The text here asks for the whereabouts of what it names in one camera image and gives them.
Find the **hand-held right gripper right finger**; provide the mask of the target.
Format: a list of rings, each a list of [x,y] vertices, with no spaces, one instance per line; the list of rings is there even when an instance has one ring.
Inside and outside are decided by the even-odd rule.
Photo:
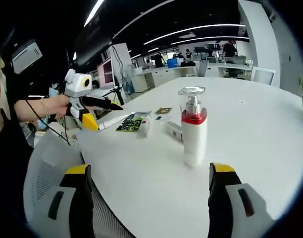
[[[227,164],[210,164],[208,207],[209,238],[260,238],[275,222],[261,195]]]

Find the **person's left hand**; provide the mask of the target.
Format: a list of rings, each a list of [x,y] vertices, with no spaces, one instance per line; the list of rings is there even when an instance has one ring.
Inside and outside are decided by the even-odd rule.
[[[55,115],[55,119],[61,119],[66,115],[68,104],[68,96],[58,95],[46,100],[46,109],[50,115]]]

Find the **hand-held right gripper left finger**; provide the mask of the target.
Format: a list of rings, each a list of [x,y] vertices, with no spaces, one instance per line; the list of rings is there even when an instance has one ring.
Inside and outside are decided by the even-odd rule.
[[[45,238],[93,238],[91,166],[69,168],[44,195]]]

